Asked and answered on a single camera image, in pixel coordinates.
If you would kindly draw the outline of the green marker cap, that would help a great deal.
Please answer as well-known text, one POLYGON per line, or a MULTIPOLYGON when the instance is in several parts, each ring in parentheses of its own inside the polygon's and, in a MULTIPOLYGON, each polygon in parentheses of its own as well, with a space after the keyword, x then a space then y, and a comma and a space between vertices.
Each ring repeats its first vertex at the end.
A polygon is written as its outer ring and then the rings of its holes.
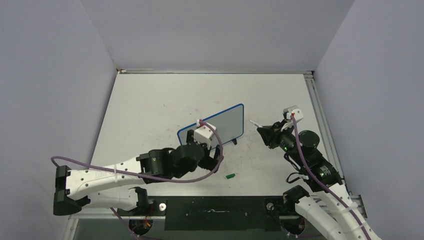
POLYGON ((234 178, 235 176, 236 176, 236 174, 235 174, 235 173, 231 173, 231 174, 226 175, 226 176, 225 176, 225 178, 226 178, 226 179, 232 179, 232 178, 234 178))

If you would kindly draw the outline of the green capped marker pen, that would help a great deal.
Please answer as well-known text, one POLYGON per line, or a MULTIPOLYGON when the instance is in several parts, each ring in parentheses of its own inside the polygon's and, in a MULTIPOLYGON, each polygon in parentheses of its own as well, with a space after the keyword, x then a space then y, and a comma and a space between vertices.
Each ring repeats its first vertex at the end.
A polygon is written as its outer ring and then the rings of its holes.
POLYGON ((263 127, 262 125, 260 125, 259 123, 255 122, 255 121, 253 121, 253 120, 250 120, 250 122, 251 122, 254 126, 256 126, 257 128, 262 128, 262 127, 263 127))

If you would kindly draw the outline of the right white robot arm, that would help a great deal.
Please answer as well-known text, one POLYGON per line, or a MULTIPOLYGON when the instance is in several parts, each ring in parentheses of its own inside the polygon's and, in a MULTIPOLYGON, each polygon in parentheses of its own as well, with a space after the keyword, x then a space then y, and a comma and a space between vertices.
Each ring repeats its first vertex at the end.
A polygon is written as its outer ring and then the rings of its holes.
POLYGON ((269 204, 271 215, 286 211, 297 214, 327 240, 378 240, 349 195, 342 177, 317 149, 319 136, 310 130, 298 131, 296 124, 283 120, 257 126, 269 149, 280 147, 284 159, 296 170, 298 178, 310 188, 296 185, 283 193, 282 205, 269 204))

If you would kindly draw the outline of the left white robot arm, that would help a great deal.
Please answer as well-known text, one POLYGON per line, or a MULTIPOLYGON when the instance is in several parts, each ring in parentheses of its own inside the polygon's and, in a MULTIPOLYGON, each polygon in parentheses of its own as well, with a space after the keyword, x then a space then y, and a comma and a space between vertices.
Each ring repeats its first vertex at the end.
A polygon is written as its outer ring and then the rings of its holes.
POLYGON ((186 144, 177 148, 153 149, 129 160, 109 166, 71 169, 56 167, 53 214, 69 216, 84 208, 113 208, 144 215, 151 205, 142 185, 183 183, 181 178, 197 168, 208 173, 187 180, 195 183, 215 173, 223 160, 223 147, 215 130, 201 126, 189 130, 186 144))

